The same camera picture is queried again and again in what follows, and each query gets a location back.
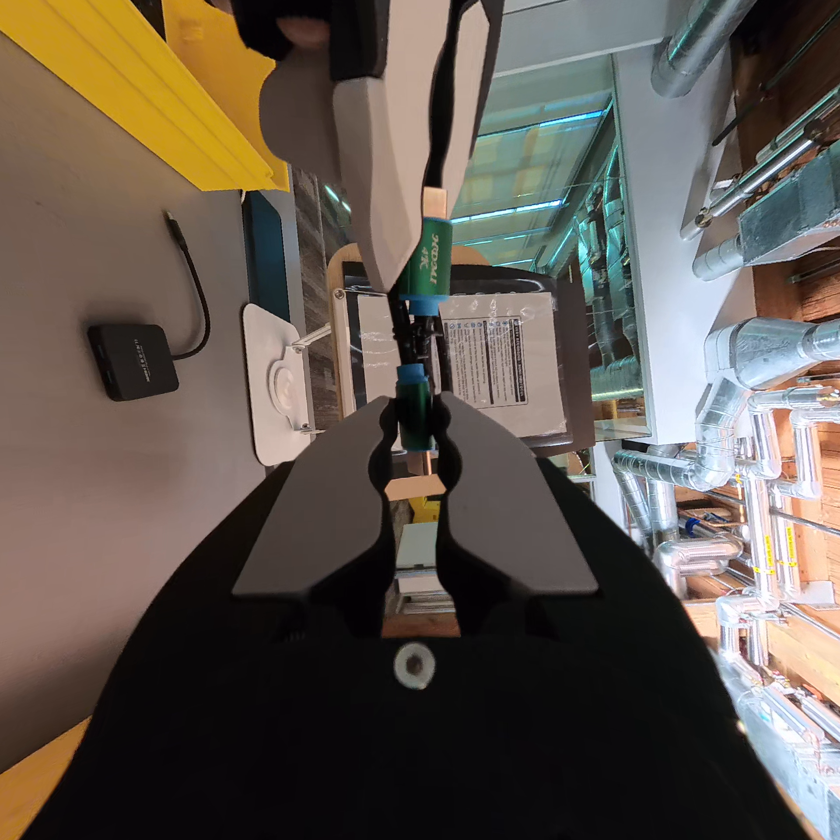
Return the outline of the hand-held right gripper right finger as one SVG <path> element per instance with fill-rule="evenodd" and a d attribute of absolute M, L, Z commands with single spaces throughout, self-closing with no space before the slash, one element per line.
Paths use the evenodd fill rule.
<path fill-rule="evenodd" d="M 459 634 L 526 631 L 545 602 L 591 599 L 599 584 L 531 450 L 457 398 L 434 399 L 437 575 Z"/>

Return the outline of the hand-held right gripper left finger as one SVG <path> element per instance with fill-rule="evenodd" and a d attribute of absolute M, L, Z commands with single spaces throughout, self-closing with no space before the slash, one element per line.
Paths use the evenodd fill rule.
<path fill-rule="evenodd" d="M 233 585 L 241 599 L 335 615 L 354 637 L 380 637 L 396 571 L 385 488 L 396 403 L 378 397 L 296 459 Z"/>

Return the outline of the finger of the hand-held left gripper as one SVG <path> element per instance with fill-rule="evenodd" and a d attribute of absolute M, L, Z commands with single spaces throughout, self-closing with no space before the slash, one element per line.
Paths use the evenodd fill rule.
<path fill-rule="evenodd" d="M 496 67 L 503 1 L 453 1 L 429 113 L 429 216 L 450 219 Z"/>
<path fill-rule="evenodd" d="M 389 154 L 375 156 L 369 192 L 346 192 L 367 277 L 380 293 L 394 287 L 422 232 L 430 100 L 451 2 L 388 3 L 384 79 Z"/>

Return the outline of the yellow plastic bin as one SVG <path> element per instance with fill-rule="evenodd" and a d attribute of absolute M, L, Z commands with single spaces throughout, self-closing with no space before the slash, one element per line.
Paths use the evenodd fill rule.
<path fill-rule="evenodd" d="M 2 33 L 204 192 L 290 191 L 259 128 L 274 62 L 205 2 L 163 2 L 168 43 L 132 2 L 2 2 Z"/>

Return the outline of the black hdmi adapter hub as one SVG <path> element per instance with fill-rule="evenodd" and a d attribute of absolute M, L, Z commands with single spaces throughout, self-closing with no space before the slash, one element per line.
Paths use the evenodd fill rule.
<path fill-rule="evenodd" d="M 203 332 L 194 347 L 172 352 L 165 331 L 152 323 L 101 323 L 87 327 L 87 341 L 104 391 L 116 403 L 134 402 L 176 392 L 180 382 L 175 364 L 200 354 L 212 331 L 206 294 L 181 226 L 164 210 L 169 235 L 180 250 L 194 285 Z"/>

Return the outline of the person's left hand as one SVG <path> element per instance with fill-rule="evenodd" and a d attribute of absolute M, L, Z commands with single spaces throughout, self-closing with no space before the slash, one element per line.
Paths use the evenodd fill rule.
<path fill-rule="evenodd" d="M 292 47 L 306 50 L 319 51 L 326 49 L 330 40 L 330 24 L 320 18 L 287 16 L 276 19 L 282 36 Z"/>

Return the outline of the dark blue pad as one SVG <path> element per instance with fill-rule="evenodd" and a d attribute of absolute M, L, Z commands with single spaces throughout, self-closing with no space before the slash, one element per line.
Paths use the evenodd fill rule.
<path fill-rule="evenodd" d="M 291 321 L 282 222 L 262 192 L 246 192 L 242 202 L 248 299 L 270 314 Z"/>

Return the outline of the instruction sign on white stand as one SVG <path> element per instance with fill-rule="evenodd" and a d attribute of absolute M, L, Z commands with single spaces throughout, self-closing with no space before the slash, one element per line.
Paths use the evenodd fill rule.
<path fill-rule="evenodd" d="M 361 262 L 343 259 L 332 315 L 342 415 L 395 395 L 399 365 L 384 296 Z M 539 456 L 595 443 L 583 290 L 507 267 L 453 265 L 451 296 L 440 305 L 451 384 L 463 402 L 515 434 Z M 255 454 L 260 464 L 291 461 L 310 444 L 305 340 L 255 303 L 242 312 Z"/>

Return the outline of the silver insulated pipes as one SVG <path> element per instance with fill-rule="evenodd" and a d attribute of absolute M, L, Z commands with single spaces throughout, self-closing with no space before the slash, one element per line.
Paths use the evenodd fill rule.
<path fill-rule="evenodd" d="M 696 2 L 614 58 L 654 562 L 698 732 L 621 838 L 838 838 L 838 2 Z"/>

